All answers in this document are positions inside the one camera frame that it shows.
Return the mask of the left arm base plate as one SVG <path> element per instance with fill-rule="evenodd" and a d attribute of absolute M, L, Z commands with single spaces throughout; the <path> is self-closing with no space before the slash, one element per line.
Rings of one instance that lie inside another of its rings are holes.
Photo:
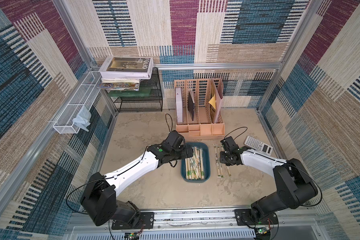
<path fill-rule="evenodd" d="M 112 230 L 140 230 L 152 229 L 154 226 L 155 213 L 137 213 L 131 220 L 112 220 Z"/>

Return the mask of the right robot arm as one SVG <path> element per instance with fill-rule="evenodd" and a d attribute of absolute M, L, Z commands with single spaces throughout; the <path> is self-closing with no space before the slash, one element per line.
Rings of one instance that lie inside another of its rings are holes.
<path fill-rule="evenodd" d="M 250 147 L 239 147 L 232 137 L 221 140 L 223 151 L 220 162 L 226 166 L 245 165 L 268 174 L 275 180 L 277 190 L 251 204 L 249 210 L 236 212 L 239 225 L 257 225 L 275 219 L 276 212 L 296 209 L 312 198 L 319 190 L 301 161 L 273 158 Z"/>

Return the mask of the chopsticks pair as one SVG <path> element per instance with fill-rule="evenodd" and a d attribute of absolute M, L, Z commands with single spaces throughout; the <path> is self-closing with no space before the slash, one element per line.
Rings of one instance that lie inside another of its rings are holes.
<path fill-rule="evenodd" d="M 230 169 L 229 169 L 229 166 L 226 166 L 226 168 L 227 168 L 227 172 L 228 172 L 229 176 L 231 177 L 232 174 L 231 174 L 231 171 L 230 171 Z"/>
<path fill-rule="evenodd" d="M 221 178 L 221 171 L 220 171 L 220 165 L 219 165 L 218 151 L 217 151 L 217 147 L 216 147 L 215 145 L 214 145 L 214 151 L 215 151 L 215 159 L 216 159 L 216 166 L 217 166 L 218 178 Z"/>
<path fill-rule="evenodd" d="M 221 149 L 219 146 L 217 146 L 217 151 L 218 151 L 218 157 L 219 157 L 219 165 L 220 165 L 220 171 L 221 171 L 221 178 L 224 177 L 224 172 L 223 172 L 223 168 L 222 168 L 222 163 L 221 163 Z"/>

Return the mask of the teal plastic storage box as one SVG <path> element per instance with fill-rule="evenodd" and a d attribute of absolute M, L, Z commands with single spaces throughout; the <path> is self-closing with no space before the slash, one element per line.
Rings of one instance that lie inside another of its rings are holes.
<path fill-rule="evenodd" d="M 211 176 L 209 148 L 200 142 L 187 143 L 193 156 L 181 161 L 181 176 L 188 183 L 204 183 Z"/>

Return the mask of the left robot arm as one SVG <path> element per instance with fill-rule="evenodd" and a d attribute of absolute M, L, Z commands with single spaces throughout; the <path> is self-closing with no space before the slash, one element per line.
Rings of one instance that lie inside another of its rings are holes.
<path fill-rule="evenodd" d="M 142 221 L 140 209 L 130 201 L 119 202 L 118 195 L 160 166 L 192 156 L 193 149 L 186 144 L 185 138 L 177 131 L 171 131 L 162 143 L 146 147 L 141 156 L 124 167 L 105 175 L 93 174 L 84 189 L 81 206 L 96 226 L 112 220 L 135 228 Z"/>

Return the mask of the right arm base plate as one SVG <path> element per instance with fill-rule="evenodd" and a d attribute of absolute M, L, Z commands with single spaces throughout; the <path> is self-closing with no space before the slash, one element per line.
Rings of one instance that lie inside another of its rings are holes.
<path fill-rule="evenodd" d="M 262 226 L 268 224 L 275 226 L 279 223 L 276 213 L 271 213 L 258 219 L 252 216 L 251 209 L 235 209 L 234 214 L 238 226 Z"/>

